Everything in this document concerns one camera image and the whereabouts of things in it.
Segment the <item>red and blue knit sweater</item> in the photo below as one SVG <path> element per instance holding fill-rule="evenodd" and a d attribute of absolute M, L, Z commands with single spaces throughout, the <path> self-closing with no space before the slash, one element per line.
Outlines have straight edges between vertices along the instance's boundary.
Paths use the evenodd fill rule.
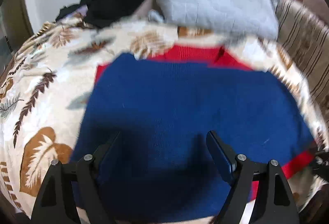
<path fill-rule="evenodd" d="M 120 134 L 98 175 L 114 218 L 216 215 L 230 187 L 206 147 L 209 131 L 252 161 L 277 160 L 287 177 L 313 160 L 313 136 L 286 86 L 269 72 L 224 68 L 225 57 L 222 49 L 180 46 L 152 60 L 125 53 L 97 79 L 71 160 Z"/>

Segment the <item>cream leaf-print fleece blanket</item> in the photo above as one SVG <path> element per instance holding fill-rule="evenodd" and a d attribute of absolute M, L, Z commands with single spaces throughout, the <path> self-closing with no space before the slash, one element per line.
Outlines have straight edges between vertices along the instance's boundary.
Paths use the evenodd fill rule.
<path fill-rule="evenodd" d="M 26 40 L 1 76 L 1 195 L 30 216 L 51 160 L 72 153 L 94 87 L 98 66 L 121 53 L 138 59 L 173 53 L 217 60 L 270 72 L 293 94 L 320 149 L 328 149 L 328 114 L 311 96 L 311 73 L 298 64 L 303 42 L 288 42 L 292 17 L 278 42 L 234 36 L 209 29 L 176 27 L 129 18 L 98 30 L 76 14 L 46 22 Z"/>

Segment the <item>brown striped patterned quilt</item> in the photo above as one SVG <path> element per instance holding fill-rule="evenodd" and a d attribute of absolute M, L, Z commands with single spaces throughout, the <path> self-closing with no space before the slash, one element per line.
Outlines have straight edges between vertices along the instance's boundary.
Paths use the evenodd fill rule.
<path fill-rule="evenodd" d="M 328 25 L 300 2 L 280 0 L 278 42 L 306 76 L 312 99 L 328 123 Z"/>

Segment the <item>brown wooden wardrobe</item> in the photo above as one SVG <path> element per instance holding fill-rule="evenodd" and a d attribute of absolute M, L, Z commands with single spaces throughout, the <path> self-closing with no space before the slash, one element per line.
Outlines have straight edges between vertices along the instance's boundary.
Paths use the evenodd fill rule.
<path fill-rule="evenodd" d="M 1 72 L 13 55 L 32 36 L 25 0 L 3 0 L 1 4 Z"/>

